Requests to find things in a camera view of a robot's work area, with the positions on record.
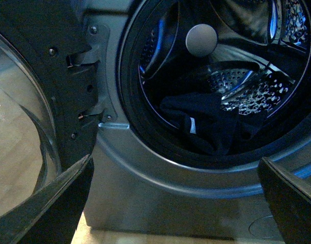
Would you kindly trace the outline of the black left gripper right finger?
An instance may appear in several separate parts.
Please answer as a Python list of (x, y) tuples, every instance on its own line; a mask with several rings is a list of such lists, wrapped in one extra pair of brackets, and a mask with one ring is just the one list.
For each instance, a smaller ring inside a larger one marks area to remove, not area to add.
[(311, 184), (267, 157), (260, 159), (258, 177), (285, 243), (311, 243)]

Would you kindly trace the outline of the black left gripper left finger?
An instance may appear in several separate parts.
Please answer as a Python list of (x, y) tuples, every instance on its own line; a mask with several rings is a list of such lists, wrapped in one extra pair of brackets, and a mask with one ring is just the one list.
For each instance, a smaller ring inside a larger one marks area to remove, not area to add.
[(71, 243), (94, 173), (90, 155), (0, 217), (0, 243)]

